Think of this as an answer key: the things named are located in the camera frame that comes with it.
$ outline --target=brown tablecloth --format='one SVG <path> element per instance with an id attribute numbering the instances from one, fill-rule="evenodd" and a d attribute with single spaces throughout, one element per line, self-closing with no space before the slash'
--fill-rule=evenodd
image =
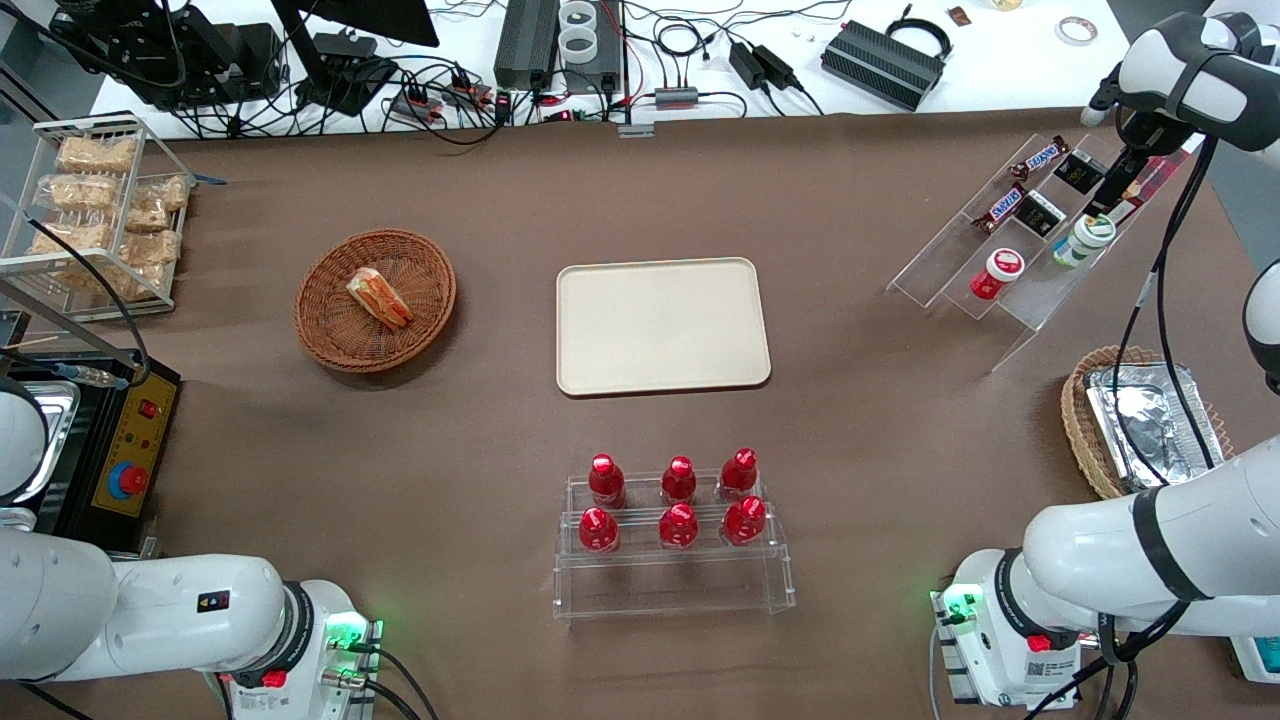
<path id="1" fill-rule="evenodd" d="M 562 126 L 468 152 L 421 135 L 179 145 L 230 184 L 196 191 L 178 309 L 142 322 L 186 379 L 156 484 L 164 550 L 339 583 L 387 620 L 444 720 L 928 717 L 927 592 L 969 552 L 1019 544 L 1042 507 L 1091 500 L 1060 383 L 1119 340 L 1174 199 L 988 375 L 1006 329 L 883 288 L 1032 132 L 1083 135 L 1074 113 L 1024 113 L 680 123 L 648 141 Z M 291 304 L 316 258 L 376 227 L 439 242 L 458 305 L 406 372 L 335 377 L 296 343 Z M 563 266 L 719 255 L 759 270 L 764 387 L 557 389 Z M 1252 278 L 1203 192 L 1170 260 L 1171 336 L 1238 448 L 1280 429 L 1240 331 Z M 744 445 L 782 511 L 796 609 L 552 619 L 566 475 L 599 451 L 640 471 Z M 1280 689 L 1234 679 L 1226 659 L 1217 639 L 1160 643 L 1132 717 L 1280 714 Z M 219 716 L 193 673 L 51 689 L 100 720 Z M 950 705 L 945 679 L 938 692 L 945 717 L 1020 717 Z M 58 717 L 12 687 L 0 707 Z"/>

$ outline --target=packaged bread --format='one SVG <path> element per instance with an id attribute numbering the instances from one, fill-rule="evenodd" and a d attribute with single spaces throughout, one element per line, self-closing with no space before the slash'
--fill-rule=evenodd
<path id="1" fill-rule="evenodd" d="M 111 288 L 120 296 L 120 300 L 125 302 L 137 302 L 147 297 L 155 296 L 151 288 L 142 286 L 134 281 L 128 273 L 115 265 L 96 265 L 97 272 L 102 273 L 106 282 L 111 283 Z M 160 287 L 161 281 L 164 281 L 165 265 L 141 265 L 134 266 L 134 272 L 142 275 L 143 279 Z M 59 270 L 54 273 L 54 278 L 65 286 L 68 290 L 91 292 L 96 295 L 106 295 L 102 290 L 102 284 L 97 282 L 92 274 L 84 268 L 70 268 L 67 270 Z"/>
<path id="2" fill-rule="evenodd" d="M 127 173 L 137 149 L 132 137 L 68 137 L 58 149 L 58 167 L 69 173 Z"/>
<path id="3" fill-rule="evenodd" d="M 134 268 L 168 265 L 178 259 L 178 233 L 164 229 L 154 233 L 124 233 L 120 260 Z"/>
<path id="4" fill-rule="evenodd" d="M 129 208 L 124 218 L 128 232 L 159 232 L 169 229 L 169 213 L 159 202 L 151 208 Z"/>
<path id="5" fill-rule="evenodd" d="M 111 240 L 114 236 L 114 229 L 111 225 L 104 224 L 90 224 L 90 225 L 67 225 L 60 223 L 49 223 L 45 225 L 50 232 L 56 234 L 76 250 L 81 252 L 91 250 L 93 247 L 101 247 L 108 250 L 111 247 Z M 36 233 L 36 238 L 31 242 L 31 250 L 27 255 L 47 255 L 50 252 L 65 252 L 60 245 L 54 242 L 49 236 L 42 232 Z"/>
<path id="6" fill-rule="evenodd" d="M 413 311 L 408 309 L 396 288 L 387 282 L 387 278 L 374 268 L 357 269 L 351 282 L 347 283 L 347 292 L 370 315 L 393 331 L 403 328 L 413 319 Z"/>
<path id="7" fill-rule="evenodd" d="M 183 176 L 174 176 L 164 182 L 140 182 L 133 191 L 133 206 L 145 209 L 159 205 L 166 213 L 177 213 L 187 206 L 189 193 L 191 188 Z"/>
<path id="8" fill-rule="evenodd" d="M 36 182 L 36 202 L 68 213 L 109 210 L 119 188 L 111 176 L 45 176 Z"/>

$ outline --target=foil container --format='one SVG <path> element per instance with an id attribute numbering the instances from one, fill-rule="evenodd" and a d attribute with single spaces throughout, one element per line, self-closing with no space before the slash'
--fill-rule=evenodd
<path id="1" fill-rule="evenodd" d="M 1190 419 L 1178 402 L 1178 391 L 1174 389 L 1164 363 L 1120 365 L 1119 414 L 1124 416 L 1133 445 L 1120 428 L 1116 402 L 1111 395 L 1114 368 L 1102 368 L 1084 375 L 1085 395 L 1106 439 L 1111 464 L 1126 492 L 1165 484 L 1161 478 L 1169 484 L 1184 483 L 1208 470 L 1192 432 L 1192 421 L 1199 427 L 1213 464 L 1222 462 L 1222 446 L 1210 424 L 1196 380 L 1187 368 L 1175 368 L 1192 410 Z M 1138 452 L 1160 473 L 1158 477 L 1139 459 Z"/>

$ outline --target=red button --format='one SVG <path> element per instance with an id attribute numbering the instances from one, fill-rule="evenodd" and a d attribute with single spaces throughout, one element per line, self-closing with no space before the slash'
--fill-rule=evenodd
<path id="1" fill-rule="evenodd" d="M 137 465 L 125 468 L 120 473 L 120 489 L 125 495 L 138 495 L 147 489 L 147 471 Z"/>

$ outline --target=tape roll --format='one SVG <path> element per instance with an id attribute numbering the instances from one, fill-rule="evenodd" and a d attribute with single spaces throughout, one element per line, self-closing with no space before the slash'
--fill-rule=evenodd
<path id="1" fill-rule="evenodd" d="M 586 0 L 568 0 L 561 5 L 561 29 L 571 27 L 595 29 L 595 5 Z"/>
<path id="2" fill-rule="evenodd" d="M 1053 35 L 1068 45 L 1084 47 L 1098 38 L 1098 26 L 1078 15 L 1070 15 L 1057 20 Z"/>
<path id="3" fill-rule="evenodd" d="M 568 46 L 568 44 L 575 40 L 585 40 L 589 45 L 586 47 L 573 50 Z M 561 31 L 559 46 L 561 59 L 566 63 L 572 63 L 575 65 L 590 63 L 595 59 L 595 53 L 598 50 L 595 46 L 595 29 L 586 26 L 570 26 Z"/>

